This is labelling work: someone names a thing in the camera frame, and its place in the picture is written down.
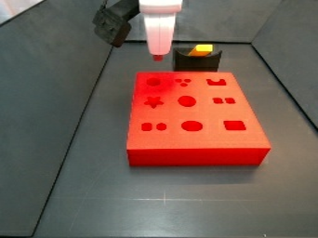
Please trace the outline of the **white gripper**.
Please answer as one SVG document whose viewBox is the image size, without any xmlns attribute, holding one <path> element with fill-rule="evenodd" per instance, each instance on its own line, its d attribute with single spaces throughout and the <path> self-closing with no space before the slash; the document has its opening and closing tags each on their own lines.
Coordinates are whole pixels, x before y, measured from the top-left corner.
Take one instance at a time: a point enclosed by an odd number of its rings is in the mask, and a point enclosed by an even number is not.
<svg viewBox="0 0 318 238">
<path fill-rule="evenodd" d="M 169 52 L 176 14 L 183 0 L 138 0 L 142 15 L 148 50 L 153 61 L 161 61 Z"/>
</svg>

